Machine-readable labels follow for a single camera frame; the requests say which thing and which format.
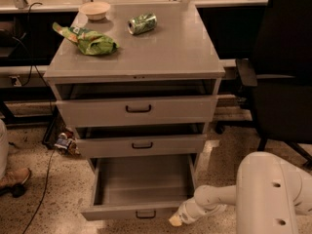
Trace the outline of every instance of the snack bag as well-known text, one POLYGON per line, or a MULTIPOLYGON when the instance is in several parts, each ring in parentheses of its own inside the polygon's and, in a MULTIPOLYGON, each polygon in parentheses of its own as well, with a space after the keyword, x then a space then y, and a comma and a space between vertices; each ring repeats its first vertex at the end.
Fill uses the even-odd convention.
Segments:
POLYGON ((119 47, 110 37, 88 28, 62 27, 54 22, 53 30, 75 44, 84 55, 111 54, 119 47))

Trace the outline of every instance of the speckled concrete floor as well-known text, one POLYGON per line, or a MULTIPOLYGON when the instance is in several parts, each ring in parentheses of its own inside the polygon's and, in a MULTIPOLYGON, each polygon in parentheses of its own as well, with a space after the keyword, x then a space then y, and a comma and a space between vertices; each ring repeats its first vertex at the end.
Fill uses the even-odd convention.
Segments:
MULTIPOLYGON (((235 117, 226 108, 217 111, 217 119, 235 117)), ((170 226, 167 219, 103 220, 88 222, 80 214, 88 208, 91 199, 94 175, 88 162, 81 157, 63 156, 48 150, 41 141, 46 126, 9 129, 9 141, 17 147, 9 154, 8 168, 29 167, 31 179, 26 183, 27 191, 20 198, 6 194, 0 198, 0 233, 3 234, 117 234, 117 233, 236 233, 235 208, 228 207, 218 216, 204 217, 192 225, 180 228, 170 226), (51 168, 46 195, 41 201, 47 175, 51 168), (27 224, 33 218, 26 232, 27 224)), ((217 147, 202 154, 197 171, 198 184, 214 186, 232 185, 238 166, 248 153, 255 151, 258 137, 253 129, 227 128, 223 135, 210 132, 211 144, 217 147)), ((281 142, 269 141, 267 147, 293 164, 304 160, 281 142)), ((312 216, 298 216, 300 234, 312 232, 312 216)))

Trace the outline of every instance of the shoe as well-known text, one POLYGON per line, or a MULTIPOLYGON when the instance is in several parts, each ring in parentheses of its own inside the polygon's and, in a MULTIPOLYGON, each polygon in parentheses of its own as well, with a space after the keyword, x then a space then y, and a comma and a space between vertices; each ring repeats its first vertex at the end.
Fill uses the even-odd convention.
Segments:
POLYGON ((13 187, 16 184, 24 184, 30 177, 29 168, 21 168, 13 172, 6 172, 0 179, 0 190, 6 187, 13 187))

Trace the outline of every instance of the black chair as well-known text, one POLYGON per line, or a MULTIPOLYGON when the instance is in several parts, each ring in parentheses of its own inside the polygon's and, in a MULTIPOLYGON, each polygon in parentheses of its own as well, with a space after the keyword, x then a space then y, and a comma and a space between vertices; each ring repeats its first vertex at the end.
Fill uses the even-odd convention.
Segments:
MULTIPOLYGON (((253 52, 237 59, 242 87, 237 95, 246 98, 261 138, 285 142, 312 168, 312 156, 299 143, 312 143, 312 0, 269 0, 253 52)), ((218 122, 245 125, 246 122, 218 122)))

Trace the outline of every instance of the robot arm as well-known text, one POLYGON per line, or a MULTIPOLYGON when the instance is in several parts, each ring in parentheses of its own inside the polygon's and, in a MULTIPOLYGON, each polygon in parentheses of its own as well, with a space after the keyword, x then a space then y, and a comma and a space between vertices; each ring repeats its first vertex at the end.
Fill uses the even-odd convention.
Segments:
POLYGON ((312 215, 312 176, 266 152, 248 155, 237 173, 237 185, 203 185, 170 218, 173 226, 217 215, 236 205, 237 233, 298 233, 295 213, 312 215))

